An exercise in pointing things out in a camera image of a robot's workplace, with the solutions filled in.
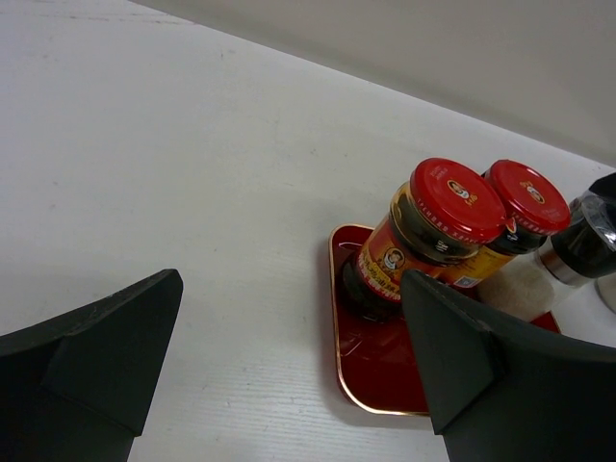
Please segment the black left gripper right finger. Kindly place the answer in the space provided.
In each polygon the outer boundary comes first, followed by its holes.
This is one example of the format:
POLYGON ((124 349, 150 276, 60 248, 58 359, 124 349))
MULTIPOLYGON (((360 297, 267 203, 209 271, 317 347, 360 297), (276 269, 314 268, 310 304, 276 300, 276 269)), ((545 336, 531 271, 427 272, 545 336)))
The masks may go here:
POLYGON ((402 309, 452 461, 611 461, 615 351, 551 332, 417 270, 402 309))

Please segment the red lid chili sauce jar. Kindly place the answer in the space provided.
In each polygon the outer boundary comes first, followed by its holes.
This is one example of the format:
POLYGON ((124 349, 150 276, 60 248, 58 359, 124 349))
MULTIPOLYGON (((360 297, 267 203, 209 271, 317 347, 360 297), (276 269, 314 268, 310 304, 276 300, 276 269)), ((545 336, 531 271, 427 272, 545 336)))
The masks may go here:
POLYGON ((346 258, 341 290, 358 316, 394 319, 407 270, 435 278, 475 256, 505 222, 501 199, 479 174, 453 160, 423 160, 395 192, 384 219, 346 258))

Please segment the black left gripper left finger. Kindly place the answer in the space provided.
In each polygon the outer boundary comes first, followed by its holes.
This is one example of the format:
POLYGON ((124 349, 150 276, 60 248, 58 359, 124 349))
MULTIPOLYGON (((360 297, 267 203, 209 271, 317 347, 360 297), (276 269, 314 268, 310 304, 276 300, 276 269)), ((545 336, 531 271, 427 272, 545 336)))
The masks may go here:
POLYGON ((163 269, 1 338, 4 461, 125 461, 143 433, 183 293, 163 269))

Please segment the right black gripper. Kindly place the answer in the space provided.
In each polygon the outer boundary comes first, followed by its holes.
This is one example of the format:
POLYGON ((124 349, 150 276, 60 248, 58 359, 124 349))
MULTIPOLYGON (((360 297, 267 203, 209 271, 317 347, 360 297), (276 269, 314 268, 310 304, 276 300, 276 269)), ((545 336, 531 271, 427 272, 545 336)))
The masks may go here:
POLYGON ((589 188, 589 209, 592 212, 615 211, 615 173, 596 180, 589 188))

